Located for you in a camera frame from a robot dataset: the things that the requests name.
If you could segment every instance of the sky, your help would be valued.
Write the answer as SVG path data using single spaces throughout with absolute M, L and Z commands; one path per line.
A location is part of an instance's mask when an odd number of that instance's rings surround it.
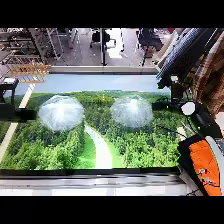
M 170 92 L 157 88 L 156 75 L 75 75 L 50 74 L 47 81 L 38 83 L 34 93 L 60 93 L 99 90 Z M 19 84 L 16 95 L 24 94 L 29 84 Z

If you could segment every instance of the forest picture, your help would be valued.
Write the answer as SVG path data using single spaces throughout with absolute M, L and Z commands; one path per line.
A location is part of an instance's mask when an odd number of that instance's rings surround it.
M 180 137 L 175 131 L 184 116 L 154 111 L 144 127 L 117 123 L 110 108 L 124 96 L 139 96 L 149 103 L 169 93 L 138 91 L 84 91 L 34 93 L 28 109 L 39 110 L 54 95 L 75 97 L 85 117 L 71 130 L 52 131 L 39 119 L 20 123 L 0 164 L 1 169 L 57 170 L 171 167 L 177 165 Z

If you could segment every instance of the crumpled plastic wrap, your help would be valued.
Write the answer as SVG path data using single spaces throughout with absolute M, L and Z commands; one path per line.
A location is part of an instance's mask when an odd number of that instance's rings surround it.
M 41 122 L 53 131 L 71 130 L 84 118 L 84 108 L 74 97 L 55 95 L 40 106 Z
M 153 119 L 152 106 L 140 96 L 117 99 L 110 108 L 113 119 L 126 127 L 141 128 Z

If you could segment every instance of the orange cloth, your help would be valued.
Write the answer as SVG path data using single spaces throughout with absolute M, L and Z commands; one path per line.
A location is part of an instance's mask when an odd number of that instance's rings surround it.
M 196 174 L 199 174 L 200 172 L 202 173 L 201 175 L 198 175 L 198 178 L 204 185 L 204 188 L 208 192 L 208 195 L 221 196 L 221 188 L 219 187 L 219 167 L 209 144 L 205 140 L 202 140 L 190 145 L 189 148 L 190 156 L 194 165 L 194 170 Z M 206 181 L 203 182 L 203 179 L 206 180 L 207 178 L 213 181 L 212 185 L 218 187 L 208 185 Z

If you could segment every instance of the winding road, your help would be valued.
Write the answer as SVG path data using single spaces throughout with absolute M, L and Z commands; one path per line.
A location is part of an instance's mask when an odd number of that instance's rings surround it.
M 96 169 L 112 169 L 112 156 L 104 139 L 91 127 L 85 125 L 85 131 L 93 139 L 96 147 Z

